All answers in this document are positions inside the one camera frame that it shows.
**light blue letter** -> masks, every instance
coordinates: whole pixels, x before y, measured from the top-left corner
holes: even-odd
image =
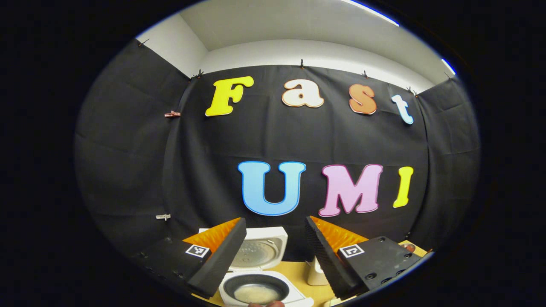
[[[265,199],[265,174],[271,167],[265,162],[248,161],[239,164],[242,174],[242,198],[250,211],[261,215],[284,215],[296,209],[300,201],[300,177],[305,171],[301,162],[283,162],[278,169],[284,173],[284,199],[270,203]]]
[[[408,114],[408,111],[406,109],[408,107],[407,102],[403,101],[400,95],[392,96],[391,99],[394,103],[396,103],[396,106],[398,107],[398,112],[400,112],[400,116],[402,116],[402,119],[406,122],[406,124],[413,124],[413,117]]]

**ceiling light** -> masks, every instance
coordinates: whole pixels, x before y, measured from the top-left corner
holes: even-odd
[[[368,7],[365,7],[365,6],[363,6],[362,4],[360,4],[360,3],[358,3],[358,2],[351,1],[351,0],[340,0],[340,1],[343,1],[343,2],[345,2],[345,3],[352,4],[352,5],[354,5],[355,7],[361,8],[361,9],[363,9],[363,10],[369,12],[369,13],[372,13],[372,14],[378,16],[378,17],[381,17],[382,19],[385,19],[385,20],[387,20],[388,22],[392,23],[393,25],[399,27],[398,23],[394,22],[392,19],[390,19],[390,18],[386,17],[385,15],[383,15],[383,14],[381,14],[381,13],[379,13],[379,12],[376,12],[376,11],[374,11],[374,10],[368,8]]]
[[[453,70],[453,68],[451,68],[451,66],[449,66],[449,64],[444,59],[442,59],[442,62],[447,66],[447,68],[449,68],[449,71],[452,74],[455,74],[455,71]]]

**blue letter u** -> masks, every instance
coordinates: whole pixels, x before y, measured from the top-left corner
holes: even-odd
[[[301,162],[283,162],[278,169],[284,173],[284,199],[270,203],[265,199],[265,174],[271,167],[265,162],[248,161],[239,164],[242,174],[242,198],[250,211],[261,215],[277,216],[290,213],[300,201],[300,177],[305,171]]]

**table surface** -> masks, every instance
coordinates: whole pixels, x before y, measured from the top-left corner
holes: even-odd
[[[400,244],[404,243],[411,244],[411,242],[407,240],[400,242]],[[426,251],[416,245],[416,250],[413,253],[415,253],[417,256],[423,257],[426,254]],[[310,264],[307,264],[306,262],[281,261],[279,265],[274,268],[267,269],[266,271],[277,271],[281,273],[288,278],[288,280],[290,280],[290,282],[292,282],[305,297],[313,298],[313,307],[322,307],[324,303],[334,299],[335,295],[330,288],[330,285],[311,286],[307,283],[310,268]],[[224,306],[222,297],[220,296],[220,292],[218,290],[216,290],[216,293],[210,299],[204,299],[199,296],[195,297],[218,306]]]

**white ceiling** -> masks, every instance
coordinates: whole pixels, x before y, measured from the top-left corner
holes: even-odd
[[[438,84],[451,75],[419,38],[340,0],[206,0],[182,12],[209,50],[270,39],[347,45],[398,62]]]

